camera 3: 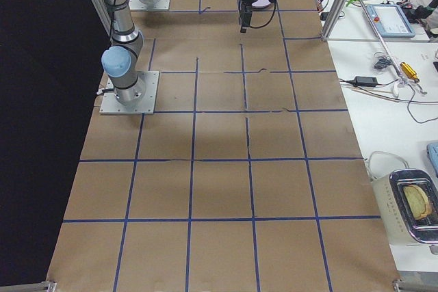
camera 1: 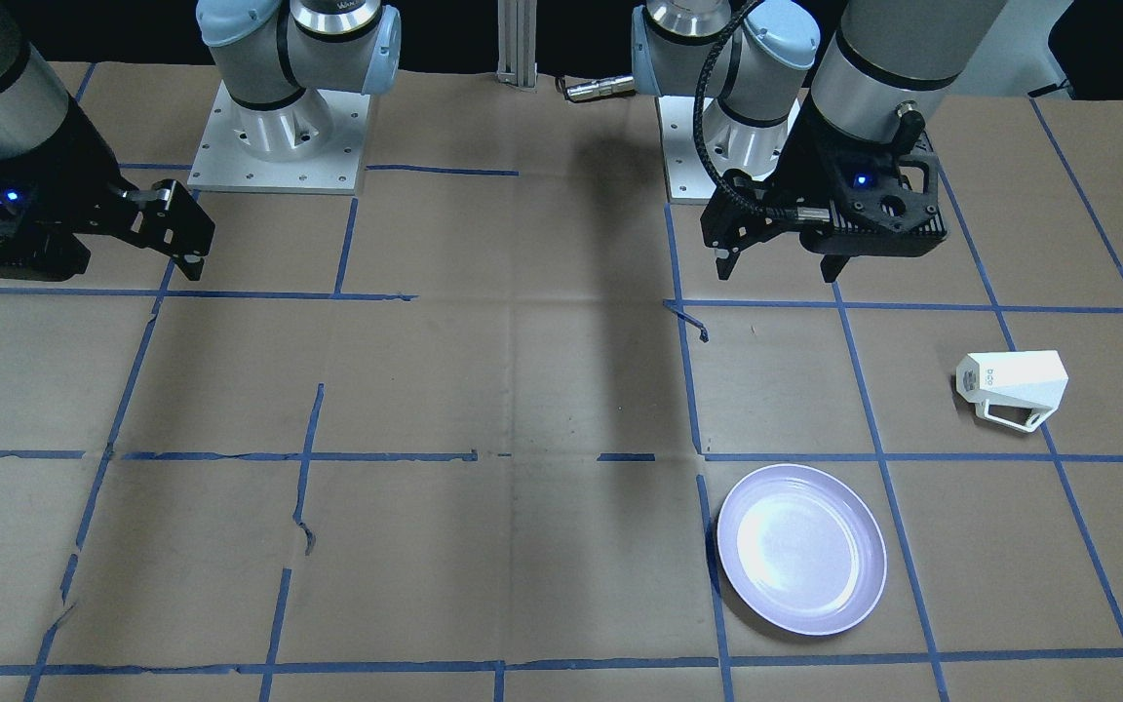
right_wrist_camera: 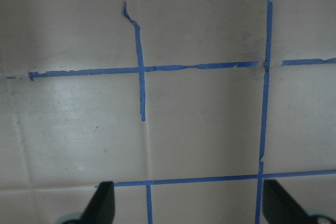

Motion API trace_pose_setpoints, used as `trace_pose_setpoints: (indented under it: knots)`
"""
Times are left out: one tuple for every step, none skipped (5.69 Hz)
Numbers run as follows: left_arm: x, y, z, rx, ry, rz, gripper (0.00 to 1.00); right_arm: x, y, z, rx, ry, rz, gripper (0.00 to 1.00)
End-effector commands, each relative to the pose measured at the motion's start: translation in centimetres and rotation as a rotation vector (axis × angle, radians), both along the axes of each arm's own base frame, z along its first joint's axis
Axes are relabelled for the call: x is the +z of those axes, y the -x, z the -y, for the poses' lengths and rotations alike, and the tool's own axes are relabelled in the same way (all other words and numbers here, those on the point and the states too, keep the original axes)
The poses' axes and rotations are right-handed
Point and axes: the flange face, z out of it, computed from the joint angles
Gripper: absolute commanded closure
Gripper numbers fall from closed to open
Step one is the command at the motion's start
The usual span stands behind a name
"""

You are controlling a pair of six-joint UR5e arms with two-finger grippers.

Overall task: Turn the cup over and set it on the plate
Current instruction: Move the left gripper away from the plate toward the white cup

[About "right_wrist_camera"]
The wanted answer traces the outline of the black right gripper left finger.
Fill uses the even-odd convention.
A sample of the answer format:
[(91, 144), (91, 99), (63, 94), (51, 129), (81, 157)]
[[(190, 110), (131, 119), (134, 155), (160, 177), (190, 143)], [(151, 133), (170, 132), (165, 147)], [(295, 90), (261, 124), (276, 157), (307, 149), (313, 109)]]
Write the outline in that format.
[(111, 224), (114, 216), (114, 183), (101, 182), (81, 215), (81, 223)]

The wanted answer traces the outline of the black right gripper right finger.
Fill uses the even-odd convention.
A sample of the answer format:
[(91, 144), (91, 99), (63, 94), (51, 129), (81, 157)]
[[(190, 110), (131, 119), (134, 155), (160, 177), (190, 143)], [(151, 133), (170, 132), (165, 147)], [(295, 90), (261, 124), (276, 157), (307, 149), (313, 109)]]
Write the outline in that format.
[(275, 179), (265, 179), (262, 188), (262, 210), (268, 223), (316, 223)]

